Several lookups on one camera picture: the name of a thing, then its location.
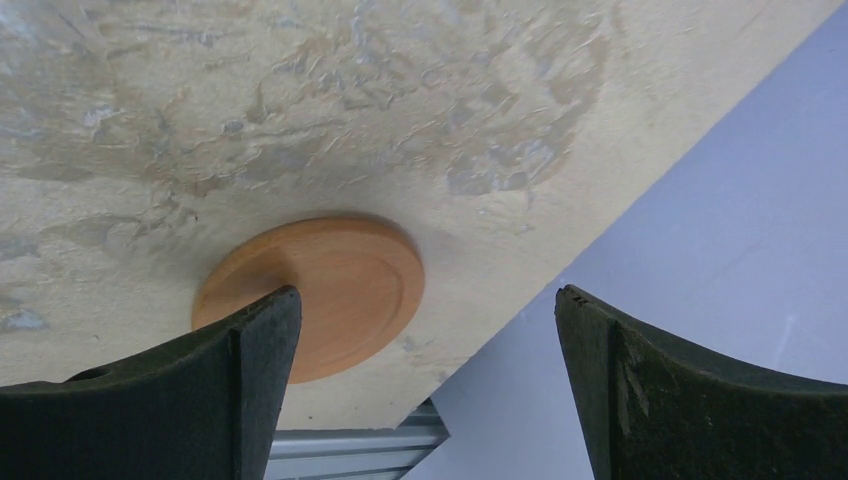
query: gray metal rail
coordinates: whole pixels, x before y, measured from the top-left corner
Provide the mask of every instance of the gray metal rail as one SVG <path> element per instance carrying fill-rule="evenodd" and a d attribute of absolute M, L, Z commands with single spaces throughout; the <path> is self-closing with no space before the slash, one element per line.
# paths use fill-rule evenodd
<path fill-rule="evenodd" d="M 265 480 L 396 480 L 447 438 L 432 405 L 394 430 L 281 431 Z"/>

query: wooden coaster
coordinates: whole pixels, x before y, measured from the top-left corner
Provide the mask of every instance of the wooden coaster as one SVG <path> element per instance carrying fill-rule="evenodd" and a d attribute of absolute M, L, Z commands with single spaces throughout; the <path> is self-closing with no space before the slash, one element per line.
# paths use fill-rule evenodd
<path fill-rule="evenodd" d="M 412 319 L 424 268 L 406 236 L 373 220 L 320 218 L 269 230 L 236 248 L 194 302 L 192 328 L 283 286 L 303 302 L 289 383 L 327 377 L 371 357 Z"/>

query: plaster board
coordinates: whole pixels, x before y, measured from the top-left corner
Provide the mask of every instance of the plaster board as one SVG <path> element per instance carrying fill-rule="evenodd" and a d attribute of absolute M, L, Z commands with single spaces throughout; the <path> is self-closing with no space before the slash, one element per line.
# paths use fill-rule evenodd
<path fill-rule="evenodd" d="M 838 0 L 0 0 L 0 382 L 189 330 L 223 256 L 360 212 L 427 288 L 284 428 L 397 425 Z"/>

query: wooden disc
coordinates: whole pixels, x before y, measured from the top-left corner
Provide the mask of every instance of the wooden disc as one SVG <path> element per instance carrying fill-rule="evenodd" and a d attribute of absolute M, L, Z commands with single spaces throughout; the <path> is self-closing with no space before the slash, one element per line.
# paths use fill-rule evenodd
<path fill-rule="evenodd" d="M 398 230 L 360 218 L 320 218 L 267 231 L 212 272 L 194 302 L 198 329 L 294 285 L 303 325 L 289 383 L 346 370 L 406 327 L 424 292 L 424 268 Z"/>

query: blue wall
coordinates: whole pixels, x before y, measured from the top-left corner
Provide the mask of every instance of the blue wall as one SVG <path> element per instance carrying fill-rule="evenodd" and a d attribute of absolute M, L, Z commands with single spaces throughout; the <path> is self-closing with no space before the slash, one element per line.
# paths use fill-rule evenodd
<path fill-rule="evenodd" d="M 566 283 L 733 357 L 848 383 L 843 6 L 433 396 L 412 480 L 591 480 L 553 318 Z"/>

